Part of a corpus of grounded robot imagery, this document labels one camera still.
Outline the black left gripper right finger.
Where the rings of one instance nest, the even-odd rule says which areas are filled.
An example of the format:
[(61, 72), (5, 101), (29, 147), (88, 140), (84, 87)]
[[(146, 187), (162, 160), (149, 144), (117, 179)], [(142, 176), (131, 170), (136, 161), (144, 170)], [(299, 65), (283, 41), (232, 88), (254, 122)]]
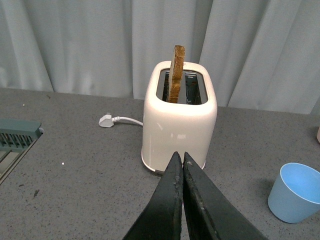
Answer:
[(266, 240), (184, 153), (183, 203), (191, 240)]

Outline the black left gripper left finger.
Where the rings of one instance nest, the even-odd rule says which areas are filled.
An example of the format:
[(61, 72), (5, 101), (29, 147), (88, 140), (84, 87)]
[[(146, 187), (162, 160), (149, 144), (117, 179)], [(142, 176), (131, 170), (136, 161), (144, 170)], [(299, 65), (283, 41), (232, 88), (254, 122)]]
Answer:
[(123, 237), (125, 240), (179, 240), (182, 231), (184, 173), (174, 152), (150, 201)]

